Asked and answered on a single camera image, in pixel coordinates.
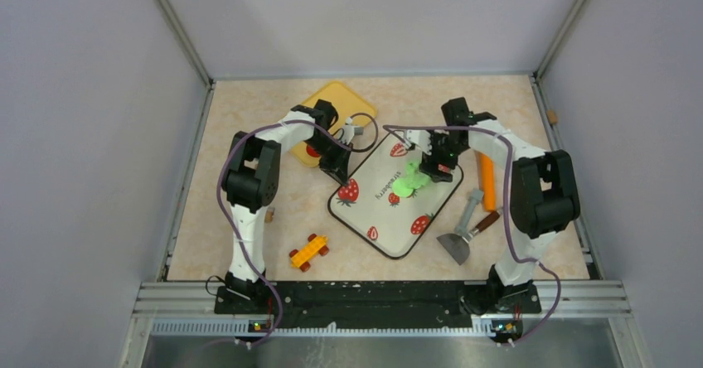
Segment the green dough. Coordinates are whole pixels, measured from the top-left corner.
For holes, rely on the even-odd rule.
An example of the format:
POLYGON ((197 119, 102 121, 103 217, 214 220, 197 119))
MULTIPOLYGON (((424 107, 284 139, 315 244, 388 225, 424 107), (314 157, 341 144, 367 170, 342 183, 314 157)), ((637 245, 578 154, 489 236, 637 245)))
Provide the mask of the green dough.
POLYGON ((417 190, 426 186, 430 182, 430 177, 420 171, 418 161, 412 161, 405 165, 405 175, 400 180, 402 186, 417 190))

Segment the round green dough wrapper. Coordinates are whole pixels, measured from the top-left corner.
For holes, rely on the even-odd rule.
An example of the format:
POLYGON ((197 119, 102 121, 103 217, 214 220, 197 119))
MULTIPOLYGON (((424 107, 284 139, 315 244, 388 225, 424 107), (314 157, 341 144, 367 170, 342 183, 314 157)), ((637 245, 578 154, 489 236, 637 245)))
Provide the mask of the round green dough wrapper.
POLYGON ((415 189, 404 178, 396 179, 392 184, 391 190, 399 198, 409 198, 415 192, 415 189))

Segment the white strawberry tray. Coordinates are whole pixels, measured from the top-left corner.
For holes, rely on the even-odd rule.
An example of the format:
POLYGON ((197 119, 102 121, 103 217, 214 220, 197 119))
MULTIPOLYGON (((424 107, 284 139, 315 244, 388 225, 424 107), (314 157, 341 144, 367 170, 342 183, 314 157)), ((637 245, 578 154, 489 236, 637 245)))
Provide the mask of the white strawberry tray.
POLYGON ((353 171, 348 184, 331 194, 329 213, 385 257, 404 258, 463 181, 463 169, 456 167, 451 182, 428 182, 401 196, 393 183, 420 159, 421 151, 408 152, 397 138, 385 136, 353 171))

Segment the metal scraper brown handle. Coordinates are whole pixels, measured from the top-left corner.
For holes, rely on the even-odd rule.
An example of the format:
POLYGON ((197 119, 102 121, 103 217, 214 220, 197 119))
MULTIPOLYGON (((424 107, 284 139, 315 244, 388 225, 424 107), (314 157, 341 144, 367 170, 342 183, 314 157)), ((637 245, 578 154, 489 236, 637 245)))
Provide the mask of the metal scraper brown handle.
POLYGON ((501 211, 493 211, 480 220, 471 230, 459 233, 439 235, 436 240, 458 265, 464 264, 470 255, 470 241, 478 234, 492 226, 501 217, 501 211))

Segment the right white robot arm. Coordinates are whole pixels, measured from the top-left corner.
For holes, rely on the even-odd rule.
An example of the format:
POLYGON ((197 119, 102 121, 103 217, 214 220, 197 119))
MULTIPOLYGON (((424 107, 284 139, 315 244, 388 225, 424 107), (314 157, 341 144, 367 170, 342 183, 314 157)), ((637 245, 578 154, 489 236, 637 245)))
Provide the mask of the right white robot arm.
POLYGON ((404 131, 422 152, 419 171, 432 182, 452 180, 458 158, 481 153, 504 171, 501 218, 507 241, 471 307, 507 312, 531 300, 534 271, 556 236, 580 215, 579 193, 570 155, 547 151, 516 136, 489 112, 474 113, 463 98, 441 107, 445 124, 404 131))

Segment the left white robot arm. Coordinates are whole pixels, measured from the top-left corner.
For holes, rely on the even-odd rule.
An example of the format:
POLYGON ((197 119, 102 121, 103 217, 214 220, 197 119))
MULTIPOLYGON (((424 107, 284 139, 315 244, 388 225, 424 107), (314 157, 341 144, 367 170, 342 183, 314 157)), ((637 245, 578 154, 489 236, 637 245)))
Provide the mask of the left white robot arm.
POLYGON ((350 181, 353 139, 363 133, 351 118, 341 119, 333 105, 292 107, 277 123, 252 132, 239 131, 220 174, 218 202, 233 226, 233 257, 224 287, 245 312, 264 306, 265 215, 279 189, 281 157, 305 143, 319 156, 319 168, 341 186, 350 181))

